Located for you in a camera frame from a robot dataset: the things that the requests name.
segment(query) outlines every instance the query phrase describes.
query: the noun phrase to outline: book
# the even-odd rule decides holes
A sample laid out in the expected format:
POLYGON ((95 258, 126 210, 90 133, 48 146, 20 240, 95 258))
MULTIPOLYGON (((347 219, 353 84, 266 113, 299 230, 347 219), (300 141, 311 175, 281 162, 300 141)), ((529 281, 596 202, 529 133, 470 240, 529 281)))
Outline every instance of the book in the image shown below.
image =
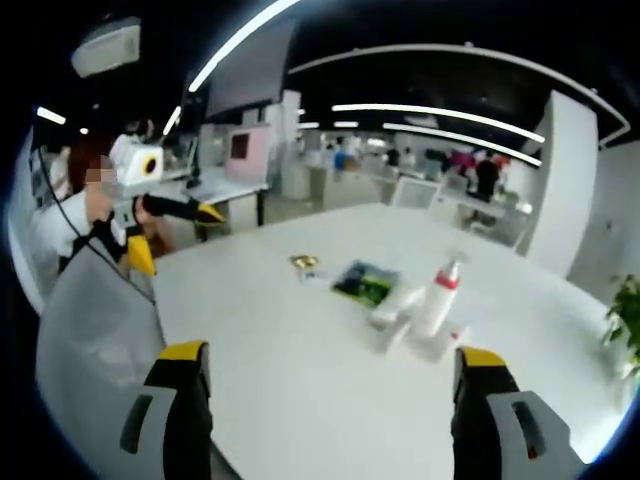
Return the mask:
POLYGON ((355 261, 333 284, 332 290, 375 308, 391 293, 399 277, 398 272, 355 261))

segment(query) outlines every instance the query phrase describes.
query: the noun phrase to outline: projector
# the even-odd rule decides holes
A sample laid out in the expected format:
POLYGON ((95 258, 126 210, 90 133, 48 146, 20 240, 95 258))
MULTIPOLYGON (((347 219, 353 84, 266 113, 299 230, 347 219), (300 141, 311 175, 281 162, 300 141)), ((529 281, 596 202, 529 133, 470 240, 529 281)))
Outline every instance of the projector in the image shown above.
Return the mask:
POLYGON ((101 24, 91 31, 71 56, 82 78, 134 63, 140 59, 140 19, 128 17, 101 24))

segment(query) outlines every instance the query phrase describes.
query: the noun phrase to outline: white table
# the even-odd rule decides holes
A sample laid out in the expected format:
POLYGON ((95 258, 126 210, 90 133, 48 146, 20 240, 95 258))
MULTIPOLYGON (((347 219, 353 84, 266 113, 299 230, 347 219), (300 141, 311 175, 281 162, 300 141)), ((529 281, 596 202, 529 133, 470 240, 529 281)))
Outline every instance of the white table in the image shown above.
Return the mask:
POLYGON ((155 292, 168 343, 210 342, 212 438, 245 480, 453 478, 453 357, 389 358, 361 305, 301 284, 288 258, 354 259, 427 282, 466 251, 450 318, 469 344, 507 362, 591 461, 621 420, 598 357, 606 308, 511 251, 416 210, 364 205, 268 226, 158 260, 155 292))
MULTIPOLYGON (((203 168, 200 181, 201 184, 189 192, 185 191, 186 181, 181 180, 163 182, 151 193, 179 201, 193 197, 209 205, 229 202, 229 225, 233 232, 251 230, 264 224, 263 193, 268 188, 266 182, 230 178, 225 175, 224 168, 220 167, 203 168)), ((185 235, 178 233, 178 237, 192 236, 190 232, 193 228, 190 223, 187 225, 181 220, 171 220, 171 223, 174 231, 188 232, 185 235)), ((184 243, 185 245, 181 246, 193 242, 189 238, 184 243)))
POLYGON ((482 200, 478 200, 477 198, 467 195, 466 192, 461 192, 452 188, 443 187, 440 189, 439 196, 495 218, 502 218, 506 213, 504 206, 499 203, 483 202, 482 200))

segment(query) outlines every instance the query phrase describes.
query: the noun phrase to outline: black cable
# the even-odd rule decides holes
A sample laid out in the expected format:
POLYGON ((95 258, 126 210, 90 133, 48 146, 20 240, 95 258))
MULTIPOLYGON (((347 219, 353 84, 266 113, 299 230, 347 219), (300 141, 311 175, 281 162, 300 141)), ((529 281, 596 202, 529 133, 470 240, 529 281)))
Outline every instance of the black cable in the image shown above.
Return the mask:
MULTIPOLYGON (((60 209, 60 213, 62 213, 62 216, 67 221, 67 223, 72 228, 72 230, 75 232, 75 234, 78 236, 78 238, 82 238, 83 235, 80 234, 76 226, 73 224, 73 222, 71 222, 71 220, 67 216, 67 212, 65 212, 64 208, 62 208, 62 204, 60 203, 60 200, 58 200, 58 197, 56 196, 56 192, 53 190, 53 185, 51 185, 51 179, 49 178, 49 171, 46 169, 44 164, 44 159, 42 158, 42 152, 40 151, 39 148, 37 149, 37 151, 38 151, 38 157, 40 157, 40 169, 42 170, 42 174, 44 175, 45 181, 47 182, 49 191, 53 195, 53 199, 56 202, 56 205, 58 206, 58 208, 60 209)), ((91 241, 88 241, 86 245, 102 260, 104 260, 104 262, 107 265, 109 265, 109 268, 111 268, 114 272, 118 274, 118 277, 120 277, 125 283, 131 285, 140 295, 144 297, 145 300, 151 303, 151 305, 155 306, 156 304, 155 300, 153 300, 153 298, 149 297, 146 293, 144 293, 142 289, 138 287, 135 283, 133 283, 131 280, 127 280, 125 277, 123 277, 122 274, 120 273, 120 270, 118 270, 118 267, 116 267, 113 262, 111 262, 107 257, 105 257, 102 254, 102 252, 100 252, 93 245, 91 245, 91 241)))

